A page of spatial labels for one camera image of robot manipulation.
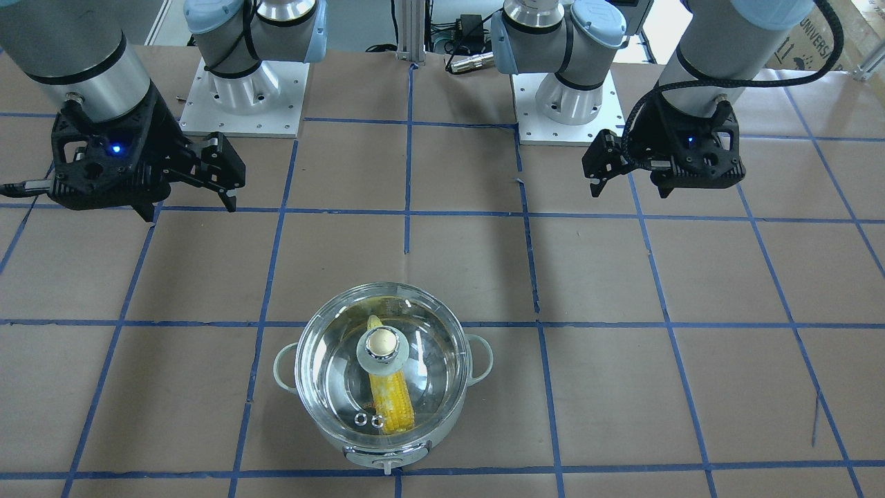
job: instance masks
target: metal post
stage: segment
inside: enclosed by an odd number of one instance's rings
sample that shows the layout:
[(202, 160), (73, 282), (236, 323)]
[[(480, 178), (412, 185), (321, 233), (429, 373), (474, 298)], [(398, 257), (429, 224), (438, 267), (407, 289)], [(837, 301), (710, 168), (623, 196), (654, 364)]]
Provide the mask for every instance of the metal post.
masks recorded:
[(424, 64), (424, 0), (396, 0), (401, 28), (396, 56)]
[(859, 82), (865, 82), (873, 77), (873, 73), (883, 61), (885, 61), (885, 40), (879, 42), (875, 50), (866, 56), (857, 69), (851, 71), (851, 76)]

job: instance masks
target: pot handle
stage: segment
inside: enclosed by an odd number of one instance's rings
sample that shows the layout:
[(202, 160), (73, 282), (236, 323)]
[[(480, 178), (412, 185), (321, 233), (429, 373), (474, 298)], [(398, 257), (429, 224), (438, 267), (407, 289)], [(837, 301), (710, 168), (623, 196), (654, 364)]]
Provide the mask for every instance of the pot handle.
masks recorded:
[(290, 345), (288, 345), (288, 346), (286, 346), (286, 347), (283, 347), (283, 348), (280, 350), (280, 352), (277, 353), (276, 358), (273, 359), (273, 380), (276, 381), (277, 385), (278, 385), (283, 391), (289, 391), (290, 393), (293, 393), (293, 394), (298, 394), (298, 390), (297, 390), (295, 387), (289, 387), (289, 386), (288, 386), (285, 382), (283, 382), (283, 380), (280, 378), (280, 360), (282, 359), (282, 357), (283, 357), (284, 354), (286, 354), (286, 353), (288, 353), (289, 351), (295, 349), (296, 347), (298, 347), (298, 343), (296, 343), (296, 342), (293, 342), (292, 344), (290, 344)]
[(486, 339), (481, 338), (480, 336), (475, 334), (465, 334), (465, 337), (467, 337), (467, 342), (475, 340), (482, 344), (482, 347), (484, 347), (486, 350), (486, 354), (489, 356), (489, 366), (486, 368), (486, 371), (482, 372), (479, 377), (470, 377), (467, 379), (467, 387), (470, 387), (471, 385), (474, 385), (477, 382), (483, 380), (490, 373), (490, 371), (492, 371), (492, 365), (495, 364), (495, 354), (492, 353), (492, 346), (489, 345), (489, 342)]

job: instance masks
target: lid knob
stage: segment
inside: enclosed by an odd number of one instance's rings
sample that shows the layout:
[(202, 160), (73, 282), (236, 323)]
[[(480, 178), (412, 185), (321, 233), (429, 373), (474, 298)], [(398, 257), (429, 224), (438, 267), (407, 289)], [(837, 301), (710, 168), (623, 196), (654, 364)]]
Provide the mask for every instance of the lid knob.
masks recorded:
[(396, 352), (399, 346), (399, 338), (395, 332), (386, 327), (379, 327), (369, 332), (366, 338), (366, 349), (375, 358), (387, 359)]

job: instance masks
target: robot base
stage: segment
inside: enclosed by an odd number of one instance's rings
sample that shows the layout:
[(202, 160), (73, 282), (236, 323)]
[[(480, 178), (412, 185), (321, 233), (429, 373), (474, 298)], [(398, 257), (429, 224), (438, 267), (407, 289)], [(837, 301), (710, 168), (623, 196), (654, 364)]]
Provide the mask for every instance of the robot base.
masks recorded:
[(209, 73), (200, 59), (188, 102), (181, 114), (181, 131), (188, 136), (204, 136), (223, 131), (226, 136), (262, 136), (297, 138), (304, 105), (309, 64), (301, 62), (266, 61), (280, 78), (281, 94), (274, 108), (258, 114), (232, 114), (214, 101)]
[(557, 123), (538, 109), (535, 93), (546, 76), (543, 73), (513, 75), (513, 100), (519, 122), (520, 144), (588, 146), (603, 129), (624, 129), (624, 116), (611, 73), (605, 76), (603, 103), (596, 118), (578, 126)]

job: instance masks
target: pot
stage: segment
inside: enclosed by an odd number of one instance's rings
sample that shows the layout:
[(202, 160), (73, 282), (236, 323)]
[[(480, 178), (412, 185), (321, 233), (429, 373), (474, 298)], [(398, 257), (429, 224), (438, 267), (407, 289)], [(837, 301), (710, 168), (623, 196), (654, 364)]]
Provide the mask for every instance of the pot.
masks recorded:
[[(489, 366), (473, 377), (470, 342)], [(296, 387), (280, 378), (295, 353)], [(467, 387), (491, 371), (480, 336), (465, 334), (440, 300), (408, 284), (373, 283), (332, 298), (297, 343), (282, 348), (273, 377), (296, 393), (323, 436), (358, 465), (391, 469), (417, 462), (451, 431)]]

